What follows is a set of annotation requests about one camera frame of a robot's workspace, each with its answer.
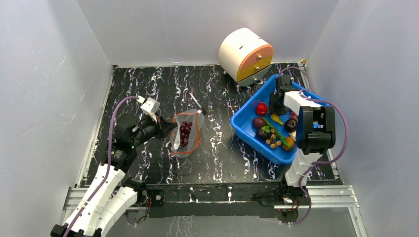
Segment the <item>yellow banana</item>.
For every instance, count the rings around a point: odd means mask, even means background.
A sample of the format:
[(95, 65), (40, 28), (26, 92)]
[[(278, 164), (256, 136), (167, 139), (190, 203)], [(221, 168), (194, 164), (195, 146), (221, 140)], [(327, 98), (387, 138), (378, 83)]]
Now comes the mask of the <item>yellow banana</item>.
[(279, 125), (283, 125), (284, 123), (280, 120), (279, 116), (277, 114), (271, 114), (270, 118), (272, 121), (278, 123)]

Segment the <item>red strawberry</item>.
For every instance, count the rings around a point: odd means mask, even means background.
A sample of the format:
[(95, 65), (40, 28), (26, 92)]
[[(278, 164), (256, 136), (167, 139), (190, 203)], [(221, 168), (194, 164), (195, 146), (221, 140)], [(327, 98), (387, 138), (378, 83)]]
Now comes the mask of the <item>red strawberry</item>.
[(255, 109), (255, 113), (259, 116), (266, 115), (268, 113), (268, 106), (264, 102), (259, 103)]

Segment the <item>dark purple grape bunch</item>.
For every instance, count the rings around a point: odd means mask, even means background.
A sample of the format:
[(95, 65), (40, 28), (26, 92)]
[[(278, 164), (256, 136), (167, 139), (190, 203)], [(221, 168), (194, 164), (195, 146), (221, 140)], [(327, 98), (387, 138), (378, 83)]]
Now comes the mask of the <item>dark purple grape bunch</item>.
[(192, 123), (191, 122), (182, 122), (180, 126), (180, 148), (184, 148), (188, 144), (189, 134), (191, 132)]

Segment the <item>light purple grape bunch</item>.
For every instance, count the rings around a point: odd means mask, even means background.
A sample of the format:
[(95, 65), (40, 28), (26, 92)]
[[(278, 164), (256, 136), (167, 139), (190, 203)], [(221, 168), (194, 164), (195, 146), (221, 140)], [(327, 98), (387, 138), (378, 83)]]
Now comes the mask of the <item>light purple grape bunch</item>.
[(290, 119), (298, 122), (298, 115), (295, 112), (290, 111)]

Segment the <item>clear zip top bag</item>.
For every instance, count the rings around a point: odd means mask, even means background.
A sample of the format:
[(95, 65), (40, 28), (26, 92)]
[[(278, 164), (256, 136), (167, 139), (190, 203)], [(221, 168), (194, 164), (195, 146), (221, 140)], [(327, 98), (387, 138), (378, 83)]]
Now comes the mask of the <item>clear zip top bag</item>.
[(172, 122), (177, 127), (170, 134), (170, 156), (185, 158), (193, 153), (201, 139), (205, 115), (202, 109), (188, 110), (176, 114)]

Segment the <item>dark plum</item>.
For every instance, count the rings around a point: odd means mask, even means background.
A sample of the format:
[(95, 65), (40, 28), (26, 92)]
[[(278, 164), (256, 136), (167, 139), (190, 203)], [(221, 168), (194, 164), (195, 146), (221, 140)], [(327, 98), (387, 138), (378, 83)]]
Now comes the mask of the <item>dark plum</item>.
[(287, 133), (293, 133), (297, 128), (297, 121), (294, 119), (289, 119), (284, 123), (283, 127)]

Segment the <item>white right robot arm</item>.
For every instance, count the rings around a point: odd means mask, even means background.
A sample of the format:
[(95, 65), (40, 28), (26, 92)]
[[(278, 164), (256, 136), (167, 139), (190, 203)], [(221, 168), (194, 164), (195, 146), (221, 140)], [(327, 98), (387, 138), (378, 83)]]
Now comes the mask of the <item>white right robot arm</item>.
[(315, 155), (323, 155), (335, 145), (335, 110), (320, 99), (310, 97), (307, 91), (295, 88), (291, 77), (275, 76), (268, 111), (277, 115), (294, 112), (297, 117), (296, 121), (283, 123), (288, 126), (286, 131), (297, 153), (278, 191), (282, 203), (292, 204), (304, 196), (309, 169), (318, 160)]

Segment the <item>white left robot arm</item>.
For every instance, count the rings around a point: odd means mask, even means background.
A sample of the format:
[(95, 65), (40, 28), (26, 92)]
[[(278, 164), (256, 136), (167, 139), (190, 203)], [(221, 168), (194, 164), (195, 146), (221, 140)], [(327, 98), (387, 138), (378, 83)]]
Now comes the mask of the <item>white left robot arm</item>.
[(153, 119), (148, 115), (128, 123), (114, 121), (112, 118), (107, 158), (73, 213), (62, 225), (52, 228), (52, 237), (104, 237), (129, 207), (147, 202), (146, 185), (123, 178), (137, 158), (137, 147), (153, 138), (164, 140), (177, 125), (161, 116)]

